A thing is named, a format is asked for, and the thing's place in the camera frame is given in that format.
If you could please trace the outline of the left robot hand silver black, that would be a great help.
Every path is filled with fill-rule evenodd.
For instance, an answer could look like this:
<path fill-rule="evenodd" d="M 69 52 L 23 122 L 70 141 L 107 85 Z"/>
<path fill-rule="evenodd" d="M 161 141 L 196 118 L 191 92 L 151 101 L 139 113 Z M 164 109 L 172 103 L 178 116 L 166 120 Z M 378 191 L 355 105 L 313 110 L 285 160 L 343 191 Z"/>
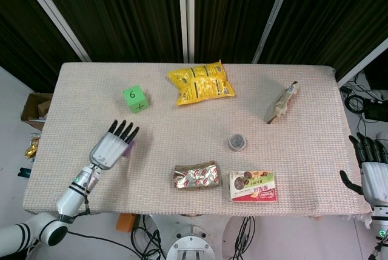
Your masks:
<path fill-rule="evenodd" d="M 90 152 L 90 162 L 101 170 L 111 169 L 123 155 L 127 154 L 139 132 L 133 122 L 123 120 L 120 124 L 114 120 L 107 133 Z"/>

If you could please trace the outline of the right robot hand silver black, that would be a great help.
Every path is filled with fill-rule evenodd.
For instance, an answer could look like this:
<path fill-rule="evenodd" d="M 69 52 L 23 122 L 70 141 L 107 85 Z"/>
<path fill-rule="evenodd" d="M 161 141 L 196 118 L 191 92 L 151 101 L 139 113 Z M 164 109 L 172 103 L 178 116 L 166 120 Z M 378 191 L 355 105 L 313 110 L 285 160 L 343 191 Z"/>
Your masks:
<path fill-rule="evenodd" d="M 346 172 L 339 175 L 343 184 L 364 197 L 371 207 L 387 207 L 387 149 L 382 142 L 361 133 L 349 136 L 361 175 L 361 185 L 354 184 Z"/>

